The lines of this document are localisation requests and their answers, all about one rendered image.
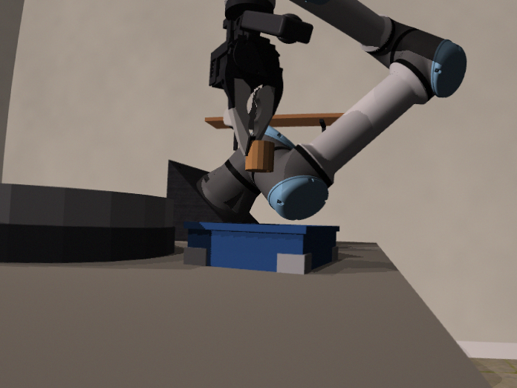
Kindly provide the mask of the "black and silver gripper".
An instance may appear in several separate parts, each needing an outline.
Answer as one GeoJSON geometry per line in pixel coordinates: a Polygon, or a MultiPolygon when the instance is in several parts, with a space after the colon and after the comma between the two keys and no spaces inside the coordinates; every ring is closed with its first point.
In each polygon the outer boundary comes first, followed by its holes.
{"type": "Polygon", "coordinates": [[[223,21],[226,41],[211,53],[209,86],[223,89],[228,97],[224,124],[233,127],[243,156],[251,140],[262,140],[276,113],[283,93],[283,68],[270,39],[243,28],[241,22],[245,10],[273,14],[273,9],[268,0],[229,0],[223,21]]]}

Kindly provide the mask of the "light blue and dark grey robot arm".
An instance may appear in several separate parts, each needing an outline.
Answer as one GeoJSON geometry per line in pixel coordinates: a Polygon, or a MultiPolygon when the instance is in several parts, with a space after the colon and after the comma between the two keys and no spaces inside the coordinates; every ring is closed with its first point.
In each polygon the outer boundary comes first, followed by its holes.
{"type": "MultiPolygon", "coordinates": [[[[454,94],[466,72],[460,45],[376,14],[358,0],[290,1],[357,40],[389,75],[311,143],[295,146],[268,126],[262,140],[275,143],[273,172],[245,171],[239,147],[204,175],[196,184],[199,192],[233,223],[246,219],[260,193],[284,219],[313,216],[324,207],[335,172],[414,104],[454,94]]],[[[245,10],[241,26],[285,44],[308,44],[313,32],[312,24],[292,13],[245,10]]]]}

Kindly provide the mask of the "bronze cylindrical sleeve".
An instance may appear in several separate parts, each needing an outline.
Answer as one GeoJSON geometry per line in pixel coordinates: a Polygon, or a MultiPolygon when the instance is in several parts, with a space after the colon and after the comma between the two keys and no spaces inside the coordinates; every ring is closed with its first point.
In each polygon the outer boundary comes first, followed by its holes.
{"type": "Polygon", "coordinates": [[[245,171],[273,172],[275,143],[266,140],[251,140],[246,156],[245,171]]]}

